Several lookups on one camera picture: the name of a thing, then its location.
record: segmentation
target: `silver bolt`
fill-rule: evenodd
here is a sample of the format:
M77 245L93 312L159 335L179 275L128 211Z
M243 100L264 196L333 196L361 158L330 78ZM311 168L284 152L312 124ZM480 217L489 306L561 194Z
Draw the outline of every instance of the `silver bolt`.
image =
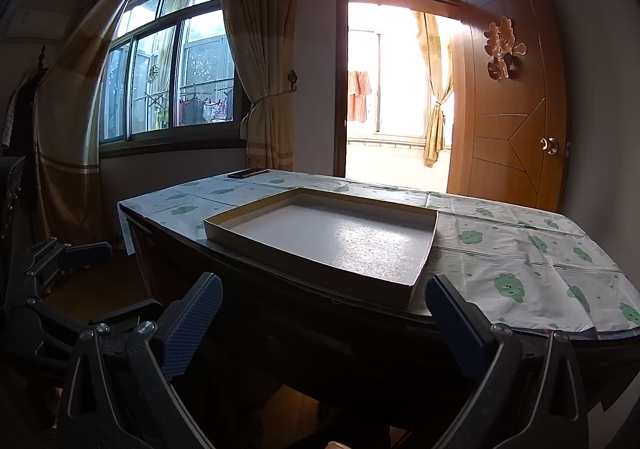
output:
M554 337L556 341L559 343L567 343L569 342L569 336L564 332L554 332Z
M509 337L513 333L513 330L509 328L506 324L495 323L494 332L501 337Z
M87 330L82 330L80 332L80 340L81 341L88 341L93 336L94 336L94 331L91 330L91 328L87 328Z
M152 332L156 326L151 321L143 321L138 326L136 326L136 331L139 334L148 334Z

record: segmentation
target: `cell phone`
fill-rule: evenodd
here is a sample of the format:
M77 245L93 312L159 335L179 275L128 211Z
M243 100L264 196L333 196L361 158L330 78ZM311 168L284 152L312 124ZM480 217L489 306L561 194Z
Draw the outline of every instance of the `cell phone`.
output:
M227 178L249 178L255 174L266 173L268 169L264 169L262 167L252 167L251 169L245 169L244 171L238 171L236 173L229 173L226 175Z

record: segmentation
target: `hanging towel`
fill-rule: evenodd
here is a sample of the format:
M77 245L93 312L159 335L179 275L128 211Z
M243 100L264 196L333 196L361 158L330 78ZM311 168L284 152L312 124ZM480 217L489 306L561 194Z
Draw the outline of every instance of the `hanging towel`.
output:
M347 89L347 120L367 122L367 95L371 84L367 72L349 72Z

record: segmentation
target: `door knob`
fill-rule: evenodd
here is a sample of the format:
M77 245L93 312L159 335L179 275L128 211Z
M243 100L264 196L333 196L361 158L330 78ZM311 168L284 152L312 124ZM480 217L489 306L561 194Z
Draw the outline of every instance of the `door knob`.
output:
M540 145L542 146L542 151L546 151L547 154L556 154L558 152L558 140L551 138L541 138Z

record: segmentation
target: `wooden door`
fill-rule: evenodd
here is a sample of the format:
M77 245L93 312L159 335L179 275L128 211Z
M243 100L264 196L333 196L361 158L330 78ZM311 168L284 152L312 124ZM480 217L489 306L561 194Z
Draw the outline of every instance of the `wooden door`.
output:
M492 22L500 26L503 17L511 20L515 45L526 45L526 53L506 56L507 65L513 58L508 77L497 79L497 74L490 75L488 63L494 59L485 49L488 44L489 50L495 47L485 33ZM447 190L557 210L568 144L564 66L553 0L462 0L460 19L463 31L454 42L455 110ZM505 36L508 31L499 35Z

